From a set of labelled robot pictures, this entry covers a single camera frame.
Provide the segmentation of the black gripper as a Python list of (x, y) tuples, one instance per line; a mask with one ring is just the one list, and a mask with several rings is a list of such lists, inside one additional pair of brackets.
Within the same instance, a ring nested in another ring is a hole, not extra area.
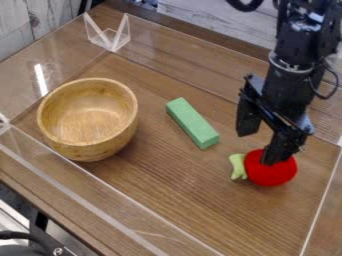
[(310, 78), (313, 65), (290, 65), (275, 53), (269, 54), (266, 78), (245, 76), (239, 93), (235, 130), (239, 137), (258, 132), (265, 121), (274, 130), (261, 163), (271, 166), (301, 151), (314, 126), (306, 114), (313, 101)]

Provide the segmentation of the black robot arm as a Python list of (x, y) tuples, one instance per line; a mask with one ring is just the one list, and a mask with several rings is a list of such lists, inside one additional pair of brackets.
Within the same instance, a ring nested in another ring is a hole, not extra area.
[(261, 162), (286, 161), (315, 132), (307, 107), (314, 99), (327, 100), (319, 86), (335, 70), (327, 57), (342, 42), (342, 0), (275, 0), (277, 45), (269, 54), (267, 75), (250, 73), (239, 93), (235, 129), (241, 137), (258, 132), (262, 124), (273, 138)]

